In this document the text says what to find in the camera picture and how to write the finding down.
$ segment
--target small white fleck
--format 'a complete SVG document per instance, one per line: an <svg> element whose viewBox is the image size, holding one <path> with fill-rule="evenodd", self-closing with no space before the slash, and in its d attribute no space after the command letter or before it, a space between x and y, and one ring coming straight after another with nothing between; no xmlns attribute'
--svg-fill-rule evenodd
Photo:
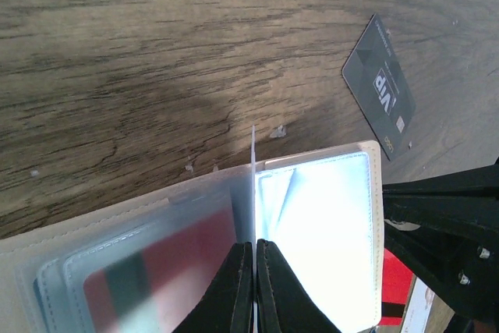
<svg viewBox="0 0 499 333"><path fill-rule="evenodd" d="M271 138L282 138L283 136L286 136L286 127L284 125L278 126L270 135Z"/></svg>

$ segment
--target black card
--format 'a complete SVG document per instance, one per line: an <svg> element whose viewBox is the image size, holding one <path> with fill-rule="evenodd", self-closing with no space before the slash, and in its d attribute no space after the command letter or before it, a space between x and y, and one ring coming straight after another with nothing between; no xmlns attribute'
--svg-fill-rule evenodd
<svg viewBox="0 0 499 333"><path fill-rule="evenodd" d="M343 77L388 159L393 160L416 103L378 15L343 67Z"/></svg>

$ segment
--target wooden table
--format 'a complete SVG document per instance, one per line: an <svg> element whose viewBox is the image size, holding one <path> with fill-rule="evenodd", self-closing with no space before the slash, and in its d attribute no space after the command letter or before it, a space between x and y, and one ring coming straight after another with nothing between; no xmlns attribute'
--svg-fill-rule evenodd
<svg viewBox="0 0 499 333"><path fill-rule="evenodd" d="M373 139L341 67L374 12L417 103L384 181L493 163L499 0L2 0L0 238L245 163L252 124L260 159Z"/></svg>

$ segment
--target screw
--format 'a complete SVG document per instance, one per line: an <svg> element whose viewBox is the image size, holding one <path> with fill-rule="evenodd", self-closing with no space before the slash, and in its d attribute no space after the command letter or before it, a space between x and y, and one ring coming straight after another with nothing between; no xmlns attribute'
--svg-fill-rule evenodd
<svg viewBox="0 0 499 333"><path fill-rule="evenodd" d="M490 257L490 251L482 246L478 246L477 253L480 259L488 259Z"/></svg>
<svg viewBox="0 0 499 333"><path fill-rule="evenodd" d="M469 277L465 275L465 272L459 272L459 283L461 285L469 285L470 282L471 281L469 280Z"/></svg>

